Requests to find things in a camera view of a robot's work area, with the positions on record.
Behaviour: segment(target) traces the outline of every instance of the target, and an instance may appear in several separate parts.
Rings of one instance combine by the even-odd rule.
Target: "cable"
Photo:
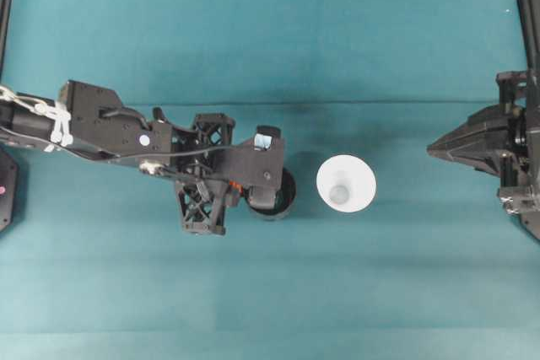
[[[70,153],[72,154],[73,156],[77,157],[77,158],[82,158],[82,159],[86,159],[86,160],[90,160],[92,162],[100,162],[100,161],[103,161],[104,158],[103,157],[92,157],[92,156],[89,156],[87,155],[86,153],[84,152],[81,152],[81,151],[78,151],[76,149],[70,149],[70,148],[66,148],[66,147],[63,147],[62,145],[58,145],[56,143],[53,143],[51,141],[48,141],[46,139],[43,139],[41,137],[33,137],[31,135],[26,135],[26,134],[21,134],[20,132],[15,132],[15,131],[12,131],[12,130],[9,130],[8,128],[6,128],[5,126],[0,126],[0,130],[6,132],[7,134],[9,135],[12,135],[14,137],[22,137],[22,138],[26,138],[26,139],[29,139],[31,141],[34,141],[34,142],[44,142],[46,143],[47,145],[52,145],[54,146],[55,148],[58,148],[64,152],[67,152],[67,153]]]
[[[78,158],[90,160],[92,162],[115,162],[120,159],[140,159],[140,158],[180,158],[185,156],[194,156],[194,155],[200,155],[203,153],[212,153],[219,150],[225,150],[225,149],[232,149],[232,148],[251,148],[251,147],[242,147],[242,146],[233,146],[233,145],[220,145],[216,147],[208,147],[208,148],[202,148],[202,149],[193,149],[192,151],[182,151],[182,152],[168,152],[168,153],[132,153],[128,155],[115,155],[113,158],[104,158],[104,157],[95,157],[95,156],[89,156],[86,153],[83,153],[81,151],[77,151],[76,149],[70,149],[63,147],[61,145],[58,145],[56,143],[50,142],[46,139],[40,138],[40,137],[33,137],[31,135],[25,135],[21,134],[19,132],[15,132],[12,130],[9,130],[5,126],[0,126],[0,130],[6,132],[7,134],[10,134],[14,137],[22,137],[26,139],[30,139],[35,142],[44,142],[48,145],[53,145],[55,148],[58,148],[62,151],[65,151],[67,153],[70,153]]]
[[[191,151],[183,152],[156,152],[156,153],[132,153],[128,155],[119,155],[117,158],[105,158],[104,160],[115,161],[118,159],[139,159],[139,158],[181,158],[184,156],[194,156],[201,155],[203,153],[212,153],[216,151],[221,151],[224,149],[233,149],[233,148],[251,148],[251,147],[242,147],[234,145],[219,145],[216,147],[208,147],[201,149],[193,149]]]

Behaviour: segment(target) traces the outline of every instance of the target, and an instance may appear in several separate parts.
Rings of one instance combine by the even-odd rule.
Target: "white zip tie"
[[[73,135],[69,133],[69,122],[71,114],[67,110],[65,104],[55,101],[54,107],[48,105],[44,100],[37,99],[31,96],[18,96],[13,90],[6,86],[0,85],[0,100],[14,102],[17,105],[24,107],[26,110],[38,116],[45,116],[54,121],[54,127],[51,132],[51,142],[60,143],[63,147],[73,143]],[[27,101],[32,101],[35,104],[30,105]],[[52,152],[54,145],[49,144],[45,148],[45,152]]]

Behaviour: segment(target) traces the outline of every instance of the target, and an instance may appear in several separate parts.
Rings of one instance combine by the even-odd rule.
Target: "white cup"
[[[351,155],[336,155],[321,165],[317,190],[322,200],[341,212],[357,212],[371,204],[377,181],[370,166]]]

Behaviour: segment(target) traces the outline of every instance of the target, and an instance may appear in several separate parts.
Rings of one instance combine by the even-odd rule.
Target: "metal frame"
[[[0,0],[0,79],[2,78],[3,58],[8,38],[11,0]]]

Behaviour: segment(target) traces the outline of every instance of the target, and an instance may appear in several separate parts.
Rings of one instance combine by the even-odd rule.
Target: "teal cloth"
[[[197,237],[167,181],[10,150],[0,358],[536,357],[540,245],[497,179],[425,152],[524,67],[515,0],[13,0],[15,90],[88,80],[180,125],[224,112],[237,142],[281,126],[298,198],[282,222],[243,204],[226,237]],[[337,153],[375,171],[363,212],[317,195]]]
[[[516,0],[13,0],[3,82],[129,104],[495,100]]]

